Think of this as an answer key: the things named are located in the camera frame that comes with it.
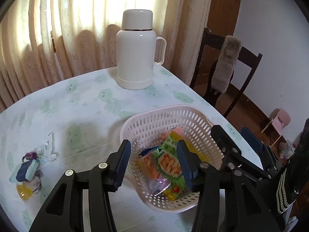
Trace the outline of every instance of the wooden door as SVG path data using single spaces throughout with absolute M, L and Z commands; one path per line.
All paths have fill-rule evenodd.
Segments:
M 238 17 L 240 0 L 211 0 L 207 27 L 219 36 L 233 35 Z M 220 51 L 205 46 L 195 85 L 208 83 L 208 75 Z

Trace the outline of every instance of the white thermos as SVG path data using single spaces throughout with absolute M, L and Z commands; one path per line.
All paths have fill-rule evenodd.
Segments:
M 161 61 L 155 62 L 158 39 L 163 41 Z M 122 30 L 116 36 L 118 84 L 140 90 L 152 84 L 153 66 L 164 63 L 166 40 L 152 30 L 152 11 L 128 9 L 122 17 Z

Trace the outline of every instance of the table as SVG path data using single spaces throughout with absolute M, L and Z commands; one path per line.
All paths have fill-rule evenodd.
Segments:
M 154 67 L 154 83 L 143 90 L 123 89 L 116 78 L 116 68 L 83 74 L 36 91 L 0 114 L 0 204 L 20 232 L 30 229 L 41 205 L 67 169 L 86 171 L 105 161 L 118 150 L 120 128 L 126 119 L 153 108 L 186 103 L 200 109 L 214 124 L 223 127 L 245 158 L 262 168 L 259 157 L 235 128 L 165 68 Z M 46 142 L 50 133 L 57 159 L 42 169 L 42 190 L 25 203 L 9 177 L 25 153 Z M 85 193 L 87 232 L 90 221 Z M 118 231 L 191 231 L 196 208 L 180 214 L 153 211 L 126 179 L 109 196 Z M 222 220 L 224 209 L 220 210 Z

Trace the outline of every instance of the dark wooden chair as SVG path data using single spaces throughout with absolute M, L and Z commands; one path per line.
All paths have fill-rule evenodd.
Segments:
M 198 57 L 197 57 L 192 81 L 190 83 L 190 88 L 192 88 L 192 89 L 193 89 L 195 81 L 197 79 L 197 74 L 198 74 L 198 71 L 199 71 L 199 68 L 200 68 L 200 61 L 202 60 L 204 46 L 208 45 L 208 46 L 210 46 L 214 49 L 221 50 L 223 42 L 225 40 L 225 37 L 210 34 L 209 32 L 210 32 L 210 30 L 208 28 L 204 29 L 202 42 L 201 42 L 201 45 L 200 45 L 200 51 L 198 53 Z M 234 98 L 233 102 L 228 107 L 227 111 L 223 114 L 224 117 L 226 117 L 230 113 L 232 108 L 236 105 L 237 101 L 239 100 L 240 96 L 245 91 L 245 89 L 246 89 L 247 85 L 249 84 L 257 66 L 259 65 L 259 63 L 261 61 L 261 58 L 262 58 L 261 53 L 259 53 L 259 55 L 256 56 L 252 52 L 250 52 L 248 49 L 246 49 L 245 47 L 241 48 L 241 51 L 240 51 L 239 56 L 238 56 L 238 60 L 243 62 L 245 65 L 249 66 L 251 68 L 251 71 L 250 71 L 246 81 L 244 82 L 243 86 L 239 90 L 238 94 Z M 217 99 L 221 95 L 221 93 L 216 92 L 213 88 L 211 88 L 211 78 L 214 74 L 214 70 L 216 68 L 217 61 L 218 60 L 216 60 L 213 63 L 213 65 L 211 66 L 211 70 L 210 70 L 209 78 L 208 78 L 207 90 L 206 90 L 205 95 L 203 96 L 203 99 L 205 99 L 213 107 L 216 105 Z

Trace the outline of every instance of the baseboard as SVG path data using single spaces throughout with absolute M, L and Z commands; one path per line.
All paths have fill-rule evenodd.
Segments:
M 238 94 L 239 90 L 232 84 L 229 85 L 226 93 L 229 94 L 231 97 L 236 97 Z M 259 109 L 259 107 L 254 104 L 246 95 L 242 94 L 240 96 L 240 99 L 238 100 L 238 103 L 242 104 L 243 107 L 246 109 L 250 110 L 253 115 L 252 118 L 255 118 L 257 123 L 260 123 L 260 127 L 263 128 L 266 126 L 266 124 L 270 121 L 270 119 Z M 278 141 L 277 144 L 280 142 L 286 142 L 284 137 L 281 137 Z

